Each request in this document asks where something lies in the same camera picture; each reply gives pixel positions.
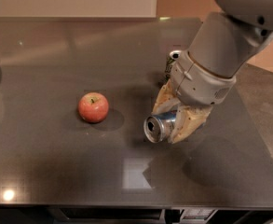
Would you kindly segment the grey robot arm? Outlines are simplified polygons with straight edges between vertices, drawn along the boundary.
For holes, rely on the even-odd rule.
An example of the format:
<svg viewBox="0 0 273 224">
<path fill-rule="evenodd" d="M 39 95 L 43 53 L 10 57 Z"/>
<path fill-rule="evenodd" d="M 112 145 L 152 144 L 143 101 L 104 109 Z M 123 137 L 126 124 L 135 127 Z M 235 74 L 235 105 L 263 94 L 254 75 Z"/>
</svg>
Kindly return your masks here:
<svg viewBox="0 0 273 224">
<path fill-rule="evenodd" d="M 171 55 L 143 129 L 153 143 L 185 140 L 236 83 L 241 66 L 273 39 L 273 0 L 214 0 L 189 48 Z"/>
</svg>

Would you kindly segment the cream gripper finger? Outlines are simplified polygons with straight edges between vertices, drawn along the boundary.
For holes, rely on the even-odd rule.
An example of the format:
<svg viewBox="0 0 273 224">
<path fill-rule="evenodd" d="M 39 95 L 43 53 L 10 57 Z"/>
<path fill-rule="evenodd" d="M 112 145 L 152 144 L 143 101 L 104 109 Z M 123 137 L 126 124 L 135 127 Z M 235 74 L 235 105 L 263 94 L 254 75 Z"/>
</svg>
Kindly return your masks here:
<svg viewBox="0 0 273 224">
<path fill-rule="evenodd" d="M 169 112 L 179 103 L 180 100 L 173 94 L 171 81 L 168 80 L 167 83 L 161 87 L 157 95 L 152 114 L 158 115 Z"/>
<path fill-rule="evenodd" d="M 206 122 L 211 112 L 211 105 L 180 105 L 177 109 L 176 120 L 168 142 L 176 144 L 185 140 Z"/>
</svg>

